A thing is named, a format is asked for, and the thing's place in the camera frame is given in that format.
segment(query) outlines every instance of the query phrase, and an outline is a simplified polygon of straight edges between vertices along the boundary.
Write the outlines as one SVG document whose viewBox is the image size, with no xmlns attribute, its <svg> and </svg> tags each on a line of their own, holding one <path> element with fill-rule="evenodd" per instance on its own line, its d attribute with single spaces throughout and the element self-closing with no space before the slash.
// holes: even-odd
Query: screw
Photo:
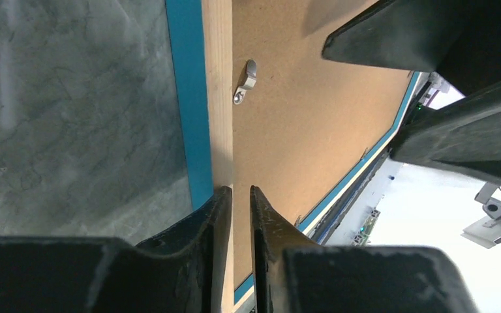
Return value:
<svg viewBox="0 0 501 313">
<path fill-rule="evenodd" d="M 234 103 L 239 104 L 243 101 L 243 94 L 240 92 L 236 93 L 234 96 Z"/>
</svg>

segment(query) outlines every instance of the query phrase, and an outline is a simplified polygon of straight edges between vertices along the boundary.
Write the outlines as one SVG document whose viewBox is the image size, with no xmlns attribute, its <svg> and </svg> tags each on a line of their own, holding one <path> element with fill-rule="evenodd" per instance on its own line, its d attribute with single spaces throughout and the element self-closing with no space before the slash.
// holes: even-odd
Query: black plastic part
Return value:
<svg viewBox="0 0 501 313">
<path fill-rule="evenodd" d="M 133 247 L 0 237 L 0 312 L 220 312 L 232 191 Z"/>
<path fill-rule="evenodd" d="M 390 147 L 394 160 L 501 186 L 501 82 L 404 127 Z"/>
<path fill-rule="evenodd" d="M 473 313 L 456 267 L 423 247 L 322 247 L 251 187 L 256 312 Z"/>
<path fill-rule="evenodd" d="M 501 81 L 501 1 L 380 0 L 330 34 L 322 56 L 437 71 L 467 96 Z"/>
<path fill-rule="evenodd" d="M 434 72 L 479 0 L 379 0 L 330 34 L 325 59 Z"/>
<path fill-rule="evenodd" d="M 426 116 L 429 116 L 431 112 L 434 111 L 434 109 L 428 108 L 426 106 L 423 106 L 423 104 L 419 103 L 421 98 L 425 96 L 428 92 L 429 89 L 431 88 L 432 83 L 427 81 L 421 89 L 419 90 L 418 93 L 411 99 L 408 109 L 406 113 L 404 114 L 404 118 L 402 119 L 401 125 L 408 125 L 414 121 L 417 121 L 418 119 L 422 119 Z"/>
<path fill-rule="evenodd" d="M 284 297 L 282 251 L 289 246 L 318 246 L 274 210 L 260 188 L 250 188 L 250 222 L 252 223 L 252 272 L 256 311 L 258 313 L 291 312 Z"/>
</svg>

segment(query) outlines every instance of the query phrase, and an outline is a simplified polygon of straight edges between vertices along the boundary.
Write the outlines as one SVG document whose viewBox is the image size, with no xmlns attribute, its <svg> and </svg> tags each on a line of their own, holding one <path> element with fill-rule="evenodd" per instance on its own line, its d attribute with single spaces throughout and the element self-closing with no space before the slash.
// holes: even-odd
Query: wooden edge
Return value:
<svg viewBox="0 0 501 313">
<path fill-rule="evenodd" d="M 232 0 L 202 0 L 201 4 L 212 182 L 214 188 L 233 188 Z M 229 232 L 225 271 L 213 273 L 214 277 L 223 274 L 224 282 L 221 303 L 212 303 L 212 312 L 232 312 L 234 307 L 233 215 Z"/>
</svg>

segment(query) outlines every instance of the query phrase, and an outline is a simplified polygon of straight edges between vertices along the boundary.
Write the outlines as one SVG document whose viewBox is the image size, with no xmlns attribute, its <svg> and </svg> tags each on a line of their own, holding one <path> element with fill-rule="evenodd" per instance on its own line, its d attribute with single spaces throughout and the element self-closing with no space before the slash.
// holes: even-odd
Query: metal clip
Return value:
<svg viewBox="0 0 501 313">
<path fill-rule="evenodd" d="M 234 94 L 234 104 L 241 104 L 245 98 L 245 93 L 251 90 L 256 84 L 256 62 L 254 60 L 247 61 L 247 77 L 243 85 L 237 86 Z"/>
</svg>

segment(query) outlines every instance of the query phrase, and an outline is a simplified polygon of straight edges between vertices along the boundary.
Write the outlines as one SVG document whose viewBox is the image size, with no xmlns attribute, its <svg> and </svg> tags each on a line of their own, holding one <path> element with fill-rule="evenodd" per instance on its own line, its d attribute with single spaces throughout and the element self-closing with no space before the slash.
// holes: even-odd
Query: brown hardboard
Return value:
<svg viewBox="0 0 501 313">
<path fill-rule="evenodd" d="M 408 72 L 323 60 L 332 31 L 364 0 L 234 0 L 233 88 L 248 59 L 257 82 L 233 107 L 234 284 L 252 271 L 249 188 L 304 218 L 391 127 Z"/>
</svg>

